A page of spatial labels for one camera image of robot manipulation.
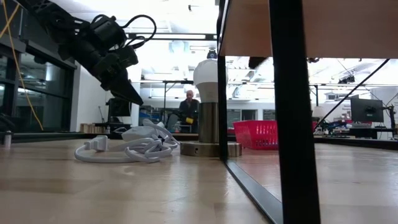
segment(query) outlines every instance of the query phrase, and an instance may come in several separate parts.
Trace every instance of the shelf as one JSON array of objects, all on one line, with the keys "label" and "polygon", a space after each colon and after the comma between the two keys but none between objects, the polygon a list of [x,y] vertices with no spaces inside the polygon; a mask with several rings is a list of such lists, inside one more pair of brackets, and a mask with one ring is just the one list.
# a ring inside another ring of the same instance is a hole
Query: shelf
[{"label": "shelf", "polygon": [[[268,1],[228,5],[220,55],[272,56]],[[398,1],[303,0],[303,11],[308,57],[398,58]]]}]

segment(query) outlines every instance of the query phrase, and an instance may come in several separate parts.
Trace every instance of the cord coil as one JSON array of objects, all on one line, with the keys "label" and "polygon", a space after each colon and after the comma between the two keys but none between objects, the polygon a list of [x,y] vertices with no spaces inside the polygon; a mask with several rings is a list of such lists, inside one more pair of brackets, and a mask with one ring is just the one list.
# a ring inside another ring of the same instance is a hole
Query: cord coil
[{"label": "cord coil", "polygon": [[[160,125],[145,119],[143,126],[134,127],[122,134],[125,143],[108,147],[107,136],[97,136],[85,142],[75,151],[75,158],[83,162],[122,163],[122,162],[159,162],[161,158],[171,156],[180,143],[172,134]],[[124,152],[122,157],[96,157],[83,151]]]}]

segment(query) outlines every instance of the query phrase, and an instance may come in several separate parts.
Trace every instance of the computer monitor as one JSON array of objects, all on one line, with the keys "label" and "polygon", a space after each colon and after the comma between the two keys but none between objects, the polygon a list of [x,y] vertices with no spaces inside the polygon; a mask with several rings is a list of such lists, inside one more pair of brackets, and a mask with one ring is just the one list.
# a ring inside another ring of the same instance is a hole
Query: computer monitor
[{"label": "computer monitor", "polygon": [[109,117],[130,116],[130,102],[119,98],[112,98],[108,101]]},{"label": "computer monitor", "polygon": [[351,99],[351,118],[361,122],[384,122],[381,100]]}]

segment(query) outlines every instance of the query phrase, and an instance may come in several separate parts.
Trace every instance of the red plastic basket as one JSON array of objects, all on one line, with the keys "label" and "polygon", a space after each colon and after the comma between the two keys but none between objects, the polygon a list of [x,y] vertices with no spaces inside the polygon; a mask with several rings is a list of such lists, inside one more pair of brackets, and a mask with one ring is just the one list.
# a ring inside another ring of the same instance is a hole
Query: red plastic basket
[{"label": "red plastic basket", "polygon": [[237,121],[233,123],[236,141],[254,150],[278,150],[276,121]]}]

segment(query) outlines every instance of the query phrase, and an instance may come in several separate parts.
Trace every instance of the ceiling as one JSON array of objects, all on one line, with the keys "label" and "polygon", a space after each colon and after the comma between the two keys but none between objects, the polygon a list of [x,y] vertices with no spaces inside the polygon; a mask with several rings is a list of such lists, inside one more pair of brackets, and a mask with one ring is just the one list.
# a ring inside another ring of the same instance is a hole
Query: ceiling
[{"label": "ceiling", "polygon": [[[124,25],[138,14],[153,17],[158,33],[169,34],[215,34],[218,6],[215,0],[53,0],[73,16],[91,21],[98,14],[116,16],[119,25]],[[147,19],[131,23],[126,32],[152,32],[153,26]],[[215,41],[166,41],[152,40],[136,53],[145,79],[153,80],[192,80],[192,73],[199,62],[206,59],[208,50],[216,48]],[[248,69],[247,57],[227,57],[230,82],[266,82],[274,80],[272,58],[266,60],[256,70]],[[317,63],[308,64],[310,83],[338,83],[339,79],[355,76],[359,83],[368,76],[383,59],[343,59],[322,58]],[[367,83],[396,84],[398,76],[392,75],[398,68],[396,60],[391,60]],[[271,94],[269,90],[259,90],[261,85],[230,85],[231,93],[247,95]]]},{"label": "ceiling", "polygon": [[[71,15],[92,21],[98,14],[115,16],[124,25],[138,14],[151,16],[158,32],[215,34],[218,6],[215,0],[53,0]],[[152,32],[147,19],[138,19],[130,32]]]}]

